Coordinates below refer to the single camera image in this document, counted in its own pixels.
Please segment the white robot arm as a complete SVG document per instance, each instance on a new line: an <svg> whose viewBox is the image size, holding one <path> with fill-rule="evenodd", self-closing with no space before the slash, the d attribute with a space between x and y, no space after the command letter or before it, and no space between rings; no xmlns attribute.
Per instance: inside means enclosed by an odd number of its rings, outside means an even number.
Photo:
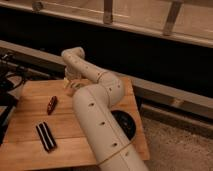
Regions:
<svg viewBox="0 0 213 171"><path fill-rule="evenodd" d="M132 142L112 115L125 87L112 72L84 60L81 47L61 53L66 76L76 70L91 81L73 94L73 110L102 171L149 171Z"/></svg>

